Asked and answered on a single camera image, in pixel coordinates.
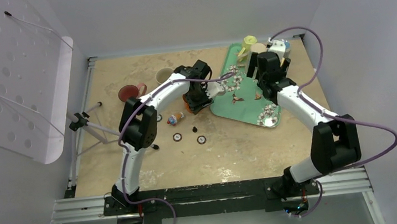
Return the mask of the orange mug black handle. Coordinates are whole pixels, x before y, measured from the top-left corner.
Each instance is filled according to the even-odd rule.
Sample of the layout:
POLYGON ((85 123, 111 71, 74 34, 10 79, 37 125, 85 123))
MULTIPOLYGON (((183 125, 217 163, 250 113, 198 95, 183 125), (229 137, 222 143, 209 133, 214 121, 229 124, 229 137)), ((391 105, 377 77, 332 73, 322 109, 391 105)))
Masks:
POLYGON ((183 95, 183 101, 185 103, 185 108, 189 113, 198 114, 206 103, 205 98, 200 94, 186 94, 183 95))

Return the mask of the cream mug with coral print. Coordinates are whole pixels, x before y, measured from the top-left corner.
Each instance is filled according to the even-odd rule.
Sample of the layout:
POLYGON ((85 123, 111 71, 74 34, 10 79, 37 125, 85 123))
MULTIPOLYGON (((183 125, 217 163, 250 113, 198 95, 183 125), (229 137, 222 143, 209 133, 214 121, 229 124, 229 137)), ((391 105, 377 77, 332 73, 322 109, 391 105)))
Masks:
POLYGON ((156 72, 155 74, 155 79, 156 82, 161 85, 163 84, 166 80, 169 79, 169 77, 174 73, 172 68, 165 67, 163 69, 160 69, 159 71, 156 72))

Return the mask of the pink halloween mug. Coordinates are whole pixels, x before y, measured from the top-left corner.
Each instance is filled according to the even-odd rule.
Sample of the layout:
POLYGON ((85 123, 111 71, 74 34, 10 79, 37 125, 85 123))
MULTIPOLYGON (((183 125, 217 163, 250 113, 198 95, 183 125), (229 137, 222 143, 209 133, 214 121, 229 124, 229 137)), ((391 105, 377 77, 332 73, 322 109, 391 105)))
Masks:
POLYGON ((120 88, 118 98, 122 102, 126 102, 130 97, 139 98, 147 92, 147 85, 139 83, 137 85, 126 85, 120 88))

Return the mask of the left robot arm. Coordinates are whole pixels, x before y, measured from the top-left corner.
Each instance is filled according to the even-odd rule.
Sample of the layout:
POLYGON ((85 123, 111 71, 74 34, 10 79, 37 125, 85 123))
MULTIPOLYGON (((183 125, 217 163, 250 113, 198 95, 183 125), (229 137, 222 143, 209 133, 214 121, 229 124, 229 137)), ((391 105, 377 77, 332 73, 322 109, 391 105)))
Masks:
POLYGON ((206 79, 211 73, 206 62, 197 60, 191 67, 177 67, 164 84, 149 94, 125 102, 119 124, 122 138, 118 141, 123 148, 121 172, 111 190, 117 208, 124 213, 138 207, 139 174, 143 156, 157 135, 158 113, 180 97, 192 114, 211 105, 213 98, 206 79))

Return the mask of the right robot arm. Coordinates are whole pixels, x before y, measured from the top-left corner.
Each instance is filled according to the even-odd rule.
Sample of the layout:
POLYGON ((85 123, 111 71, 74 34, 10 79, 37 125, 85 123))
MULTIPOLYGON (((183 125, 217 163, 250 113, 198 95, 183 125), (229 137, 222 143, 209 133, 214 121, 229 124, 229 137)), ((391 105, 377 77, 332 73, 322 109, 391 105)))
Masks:
POLYGON ((310 156, 286 168, 271 187, 276 194, 296 195, 312 179, 359 161, 361 151, 353 117, 345 114, 339 119, 305 95, 286 76, 289 63, 276 52, 252 53, 248 77, 257 79, 265 99, 292 113, 312 133, 310 156))

